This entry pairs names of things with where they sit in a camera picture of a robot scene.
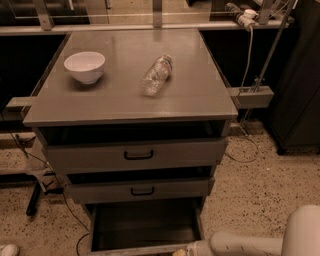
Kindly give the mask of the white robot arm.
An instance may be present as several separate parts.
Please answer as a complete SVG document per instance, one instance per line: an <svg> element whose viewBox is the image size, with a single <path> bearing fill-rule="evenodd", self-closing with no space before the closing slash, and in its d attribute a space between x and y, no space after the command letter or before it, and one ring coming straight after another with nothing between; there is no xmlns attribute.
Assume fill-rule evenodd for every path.
<svg viewBox="0 0 320 256"><path fill-rule="evenodd" d="M294 211L283 238L218 231L210 239L192 242L172 256L320 256L320 206L305 205Z"/></svg>

